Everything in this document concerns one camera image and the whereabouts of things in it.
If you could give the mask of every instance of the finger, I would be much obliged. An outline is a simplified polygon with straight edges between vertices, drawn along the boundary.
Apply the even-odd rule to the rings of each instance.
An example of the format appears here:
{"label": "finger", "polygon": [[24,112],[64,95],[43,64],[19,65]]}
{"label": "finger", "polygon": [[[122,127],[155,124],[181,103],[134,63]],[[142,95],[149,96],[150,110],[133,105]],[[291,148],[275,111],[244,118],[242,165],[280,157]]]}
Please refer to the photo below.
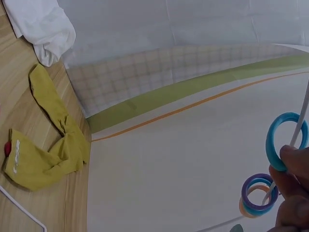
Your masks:
{"label": "finger", "polygon": [[295,150],[290,146],[283,146],[280,150],[280,157],[288,171],[292,174],[309,179],[309,147],[302,150]]}
{"label": "finger", "polygon": [[303,178],[300,176],[296,177],[300,183],[300,185],[303,187],[303,189],[307,192],[309,192],[309,179]]}
{"label": "finger", "polygon": [[279,172],[271,166],[269,167],[269,173],[285,199],[294,195],[309,197],[293,175]]}
{"label": "finger", "polygon": [[292,196],[279,207],[276,226],[295,226],[309,229],[309,200],[302,196]]}
{"label": "finger", "polygon": [[298,231],[299,230],[296,227],[288,226],[288,227],[275,227],[267,232],[298,232]]}

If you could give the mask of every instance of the white towel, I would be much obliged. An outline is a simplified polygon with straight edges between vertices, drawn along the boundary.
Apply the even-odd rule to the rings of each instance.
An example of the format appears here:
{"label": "white towel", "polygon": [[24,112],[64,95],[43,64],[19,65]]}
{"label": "white towel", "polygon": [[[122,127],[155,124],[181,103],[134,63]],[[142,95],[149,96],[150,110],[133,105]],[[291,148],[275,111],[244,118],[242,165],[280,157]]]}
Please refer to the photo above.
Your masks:
{"label": "white towel", "polygon": [[74,44],[74,27],[56,0],[3,0],[17,38],[33,44],[42,65],[51,66]]}

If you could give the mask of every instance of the wooden surface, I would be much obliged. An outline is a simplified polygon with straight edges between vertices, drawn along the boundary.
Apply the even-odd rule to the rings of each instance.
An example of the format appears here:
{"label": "wooden surface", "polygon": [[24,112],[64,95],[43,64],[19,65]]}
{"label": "wooden surface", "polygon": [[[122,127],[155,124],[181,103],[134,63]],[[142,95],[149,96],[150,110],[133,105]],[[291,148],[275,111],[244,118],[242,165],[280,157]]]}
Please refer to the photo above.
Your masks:
{"label": "wooden surface", "polygon": [[[46,150],[60,138],[29,90],[28,73],[36,63],[38,61],[32,46],[24,39],[16,39],[0,5],[0,149],[8,141],[10,128],[24,133],[34,144]],[[69,113],[90,140],[88,124],[62,63],[47,70]],[[0,162],[4,163],[3,151],[0,152]],[[82,171],[72,173],[59,183],[37,192],[16,187],[2,170],[0,184],[45,224],[48,232],[86,231],[88,165],[84,165]],[[0,193],[0,232],[41,231],[39,225]]]}

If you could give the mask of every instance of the plastic ring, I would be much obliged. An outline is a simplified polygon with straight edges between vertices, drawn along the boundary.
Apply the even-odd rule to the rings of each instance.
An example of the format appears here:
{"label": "plastic ring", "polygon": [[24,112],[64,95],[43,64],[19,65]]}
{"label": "plastic ring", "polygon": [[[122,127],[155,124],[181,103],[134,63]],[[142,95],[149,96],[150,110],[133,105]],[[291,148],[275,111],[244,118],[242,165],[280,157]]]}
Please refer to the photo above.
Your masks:
{"label": "plastic ring", "polygon": [[266,205],[255,205],[248,199],[249,189],[252,185],[256,183],[264,183],[268,187],[270,187],[272,182],[272,178],[270,177],[270,175],[267,174],[255,174],[245,181],[241,189],[241,198],[243,207],[246,212],[248,212],[252,216],[261,216],[267,213],[272,208],[279,195],[277,187],[272,190],[270,201]]}
{"label": "plastic ring", "polygon": [[[275,131],[277,127],[284,122],[288,122],[288,121],[298,122],[298,120],[299,120],[298,114],[293,113],[293,112],[284,113],[280,115],[279,117],[277,117],[275,121],[273,121],[273,123],[270,125],[270,128],[268,130],[267,137],[266,137],[266,155],[267,155],[270,165],[274,169],[280,172],[286,172],[287,168],[276,153],[276,149],[274,146]],[[301,131],[302,131],[302,140],[301,140],[299,149],[305,148],[308,142],[308,125],[306,121],[303,122]]]}
{"label": "plastic ring", "polygon": [[[248,189],[248,195],[250,195],[250,193],[252,193],[254,190],[256,189],[260,189],[260,190],[263,190],[265,193],[267,193],[269,191],[269,187],[268,186],[265,186],[265,185],[254,185],[254,186],[251,186],[249,189]],[[244,206],[243,206],[243,201],[242,201],[242,197],[240,198],[239,200],[239,211],[242,215],[244,215],[245,217],[247,218],[257,218],[258,216],[253,216],[251,214],[249,214]]]}

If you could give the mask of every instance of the yellow cloth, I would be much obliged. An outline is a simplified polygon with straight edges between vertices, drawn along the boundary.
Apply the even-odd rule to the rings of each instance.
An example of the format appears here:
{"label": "yellow cloth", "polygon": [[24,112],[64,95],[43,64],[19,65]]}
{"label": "yellow cloth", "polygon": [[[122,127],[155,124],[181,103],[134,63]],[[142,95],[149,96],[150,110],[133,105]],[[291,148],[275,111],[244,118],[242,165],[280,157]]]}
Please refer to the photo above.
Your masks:
{"label": "yellow cloth", "polygon": [[68,114],[52,80],[42,65],[29,75],[32,95],[59,130],[62,138],[49,150],[36,147],[22,133],[11,130],[12,150],[5,172],[19,185],[32,191],[51,185],[89,162],[90,143]]}

